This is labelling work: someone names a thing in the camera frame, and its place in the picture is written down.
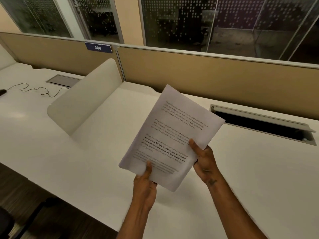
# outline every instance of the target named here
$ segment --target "forearm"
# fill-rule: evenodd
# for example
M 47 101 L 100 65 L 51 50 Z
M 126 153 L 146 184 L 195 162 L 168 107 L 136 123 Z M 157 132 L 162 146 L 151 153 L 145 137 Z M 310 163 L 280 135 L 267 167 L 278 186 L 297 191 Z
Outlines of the forearm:
M 228 239 L 267 238 L 242 207 L 218 169 L 210 175 L 206 184 Z
M 116 239 L 142 239 L 149 211 L 132 201 Z

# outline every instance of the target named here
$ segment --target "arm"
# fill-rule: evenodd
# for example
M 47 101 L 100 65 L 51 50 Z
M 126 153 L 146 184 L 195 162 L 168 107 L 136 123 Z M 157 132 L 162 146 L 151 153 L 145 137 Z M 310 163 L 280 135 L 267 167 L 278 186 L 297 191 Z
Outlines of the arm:
M 207 146 L 202 150 L 192 139 L 189 145 L 198 156 L 194 164 L 195 172 L 211 193 L 228 239 L 267 239 L 220 173 L 212 149 Z
M 150 161 L 146 171 L 134 179 L 133 199 L 116 239 L 142 239 L 148 213 L 156 198 L 156 183 L 149 181 L 152 173 Z

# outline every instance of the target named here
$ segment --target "person's left hand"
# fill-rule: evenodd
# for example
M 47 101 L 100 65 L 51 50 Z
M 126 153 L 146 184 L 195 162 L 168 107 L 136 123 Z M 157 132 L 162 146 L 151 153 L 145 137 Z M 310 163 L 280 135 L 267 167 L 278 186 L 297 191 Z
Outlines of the person's left hand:
M 142 176 L 137 175 L 134 178 L 133 199 L 132 203 L 137 203 L 147 211 L 152 208 L 156 198 L 157 183 L 149 180 L 152 173 L 152 164 L 146 162 L 146 170 Z

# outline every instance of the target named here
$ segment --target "person's left arm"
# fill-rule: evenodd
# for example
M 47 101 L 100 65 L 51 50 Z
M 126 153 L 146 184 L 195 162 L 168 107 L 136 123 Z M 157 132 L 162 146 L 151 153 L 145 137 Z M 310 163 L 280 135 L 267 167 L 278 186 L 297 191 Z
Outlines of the person's left arm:
M 142 176 L 134 178 L 133 198 L 116 239 L 142 239 L 148 213 L 156 198 L 156 183 L 149 180 L 152 173 L 150 161 Z

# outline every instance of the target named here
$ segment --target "wire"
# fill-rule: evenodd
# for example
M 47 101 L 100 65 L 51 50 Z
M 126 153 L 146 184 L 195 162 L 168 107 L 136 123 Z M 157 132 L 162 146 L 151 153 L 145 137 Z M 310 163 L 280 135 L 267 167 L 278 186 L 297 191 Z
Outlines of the wire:
M 20 84 L 17 84 L 17 85 L 22 85 L 22 84 L 25 84 L 25 85 L 27 85 L 27 86 L 24 87 L 24 88 L 21 88 L 21 89 L 20 89 L 21 91 L 27 92 L 27 91 L 29 91 L 29 90 L 38 90 L 38 89 L 40 89 L 40 88 L 43 88 L 43 89 L 46 89 L 47 93 L 43 93 L 43 94 L 41 94 L 41 95 L 48 95 L 48 96 L 50 96 L 49 90 L 48 90 L 47 88 L 45 88 L 45 87 L 40 86 L 39 88 L 32 88 L 32 89 L 29 89 L 29 90 L 24 90 L 24 89 L 26 89 L 26 88 L 29 87 L 29 84 L 23 82 L 23 83 L 20 83 Z M 54 96 L 50 96 L 50 97 L 53 98 L 53 97 L 57 96 L 57 94 L 59 94 L 60 90 L 62 90 L 62 89 L 70 89 L 70 88 L 62 87 L 62 88 L 59 89 L 59 91 L 58 91 Z

